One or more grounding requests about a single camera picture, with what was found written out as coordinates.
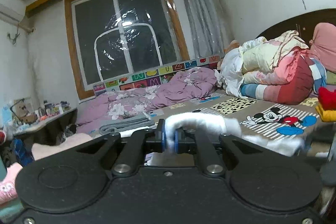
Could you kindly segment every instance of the purple comforter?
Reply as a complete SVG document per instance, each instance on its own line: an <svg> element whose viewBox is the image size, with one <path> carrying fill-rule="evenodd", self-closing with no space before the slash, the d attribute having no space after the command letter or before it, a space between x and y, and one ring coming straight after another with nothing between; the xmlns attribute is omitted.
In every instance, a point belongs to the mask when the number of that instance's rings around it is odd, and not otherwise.
<svg viewBox="0 0 336 224"><path fill-rule="evenodd" d="M205 97L213 91L215 84L213 70L196 67L177 72L169 83L162 85L104 93L79 107L77 132L89 133L96 130L101 126L102 120L125 119L142 112Z"/></svg>

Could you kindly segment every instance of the window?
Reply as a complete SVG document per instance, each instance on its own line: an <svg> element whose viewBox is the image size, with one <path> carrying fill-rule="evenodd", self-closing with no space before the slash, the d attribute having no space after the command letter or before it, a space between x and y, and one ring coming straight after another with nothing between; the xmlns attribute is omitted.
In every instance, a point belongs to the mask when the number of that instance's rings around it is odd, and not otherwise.
<svg viewBox="0 0 336 224"><path fill-rule="evenodd" d="M64 0L80 99L95 83L188 60L172 0Z"/></svg>

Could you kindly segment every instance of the round pad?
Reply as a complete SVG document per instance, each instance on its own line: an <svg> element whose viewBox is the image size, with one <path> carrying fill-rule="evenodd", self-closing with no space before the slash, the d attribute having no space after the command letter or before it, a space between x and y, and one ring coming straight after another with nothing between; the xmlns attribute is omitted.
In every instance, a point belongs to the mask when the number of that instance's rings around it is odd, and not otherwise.
<svg viewBox="0 0 336 224"><path fill-rule="evenodd" d="M16 177L16 190L21 201L38 211L67 213L88 205L107 180L93 155L69 152L23 168Z"/></svg>
<svg viewBox="0 0 336 224"><path fill-rule="evenodd" d="M319 174L310 166L285 156L248 155L232 171L233 190L248 203L272 211L308 206L319 196Z"/></svg>

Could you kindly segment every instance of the metal screw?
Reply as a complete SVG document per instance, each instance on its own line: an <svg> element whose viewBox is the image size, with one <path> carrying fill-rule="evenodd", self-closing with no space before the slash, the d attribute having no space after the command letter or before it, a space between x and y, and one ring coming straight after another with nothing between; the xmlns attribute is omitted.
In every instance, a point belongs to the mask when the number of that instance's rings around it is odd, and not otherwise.
<svg viewBox="0 0 336 224"><path fill-rule="evenodd" d="M119 132L116 132L116 131L112 131L112 132L110 133L111 136L117 136L118 134L119 134Z"/></svg>
<svg viewBox="0 0 336 224"><path fill-rule="evenodd" d="M305 219L302 221L302 224L313 224L313 220L311 220L310 218L305 218Z"/></svg>
<svg viewBox="0 0 336 224"><path fill-rule="evenodd" d="M35 224L35 220L31 217L27 217L23 220L23 224Z"/></svg>
<svg viewBox="0 0 336 224"><path fill-rule="evenodd" d="M207 167L209 173L218 174L223 171L223 167L218 164L212 164Z"/></svg>
<svg viewBox="0 0 336 224"><path fill-rule="evenodd" d="M171 172L171 171L166 171L166 172L164 172L164 174L165 174L166 177L171 177L174 173Z"/></svg>
<svg viewBox="0 0 336 224"><path fill-rule="evenodd" d="M117 164L114 167L114 170L118 173L127 173L128 171L131 170L131 167L127 164Z"/></svg>

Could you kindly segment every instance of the window frame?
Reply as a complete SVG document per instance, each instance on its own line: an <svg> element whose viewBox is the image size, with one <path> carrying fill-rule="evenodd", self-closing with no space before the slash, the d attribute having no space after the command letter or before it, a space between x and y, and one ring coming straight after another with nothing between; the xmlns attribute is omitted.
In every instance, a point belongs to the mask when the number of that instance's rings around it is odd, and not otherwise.
<svg viewBox="0 0 336 224"><path fill-rule="evenodd" d="M78 97L80 100L84 100L88 97L94 96L93 90L85 90L82 73L81 73L81 66L78 55L80 55L80 50L76 46L75 41L75 31L76 25L74 24L74 17L72 14L72 3L73 2L80 2L81 0L64 0L64 8L65 8L65 18L66 18L66 28L67 28L67 37L68 37L68 47L69 47L69 54L71 60L71 66L73 70L73 76L75 79L76 90L78 93ZM187 50L187 46L185 43L184 35L182 32L182 27L177 15L176 7L173 0L165 0L165 8L168 10L169 16L171 18L173 29L175 32L176 42L179 49L179 53L181 56L182 61L189 60L189 54Z"/></svg>

